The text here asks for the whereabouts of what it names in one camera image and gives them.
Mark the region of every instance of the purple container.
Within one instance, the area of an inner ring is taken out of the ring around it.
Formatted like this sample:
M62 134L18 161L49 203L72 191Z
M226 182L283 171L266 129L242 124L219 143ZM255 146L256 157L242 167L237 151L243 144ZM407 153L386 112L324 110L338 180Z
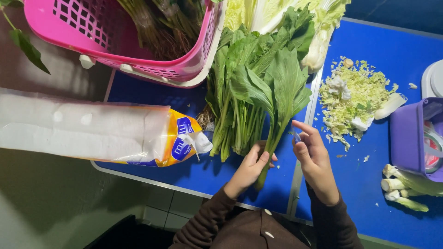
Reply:
M443 104L443 98L429 97L405 105L391 114L391 159L399 169L422 175L434 182L443 182L443 167L426 173L424 161L423 107L432 102ZM432 117L435 131L443 135L443 113Z

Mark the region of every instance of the brown sweater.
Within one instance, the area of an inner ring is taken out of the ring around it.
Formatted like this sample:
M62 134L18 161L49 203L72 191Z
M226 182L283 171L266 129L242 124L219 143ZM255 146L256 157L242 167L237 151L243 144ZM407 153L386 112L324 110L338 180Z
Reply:
M202 205L199 212L174 236L170 249L307 249L285 227L281 216L269 215L267 210L244 211L225 222L236 200L230 199L222 187ZM317 248L363 248L357 228L346 212L340 196L335 206L326 206L308 187Z

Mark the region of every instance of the sweater sleeve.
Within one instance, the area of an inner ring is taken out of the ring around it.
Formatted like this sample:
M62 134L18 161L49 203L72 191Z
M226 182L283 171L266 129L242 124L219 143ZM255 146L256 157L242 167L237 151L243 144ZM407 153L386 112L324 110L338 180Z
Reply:
M317 248L363 248L357 236L357 228L346 211L346 204L340 193L340 200L335 206L323 204L307 184L311 198L311 213L317 236Z
M224 190L225 186L206 203L198 213L174 236L170 249L178 248L209 248L217 235L226 215L232 211L236 200L229 198Z

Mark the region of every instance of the hand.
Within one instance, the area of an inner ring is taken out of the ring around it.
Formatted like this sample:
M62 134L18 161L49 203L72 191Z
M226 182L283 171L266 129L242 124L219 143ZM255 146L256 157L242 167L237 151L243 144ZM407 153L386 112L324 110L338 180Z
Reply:
M245 156L243 162L232 176L231 180L225 185L225 193L231 199L237 199L249 186L258 178L263 167L269 161L269 153L263 152L266 141L256 142L251 151ZM272 155L272 160L277 161L276 155Z
M318 199L326 205L338 203L340 195L332 174L329 154L317 129L293 120L292 125L300 128L301 141L292 140L294 154L301 163L307 183L312 187Z

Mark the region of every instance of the person's left hand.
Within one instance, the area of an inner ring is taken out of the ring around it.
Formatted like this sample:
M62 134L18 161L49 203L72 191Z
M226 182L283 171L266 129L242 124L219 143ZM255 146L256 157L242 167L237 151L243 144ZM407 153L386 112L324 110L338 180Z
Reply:
M249 186L257 181L263 167L269 161L269 153L263 152L266 141L256 142L251 151L245 156L231 180L225 185L225 193L231 199L237 199ZM277 161L276 155L272 155L272 161Z

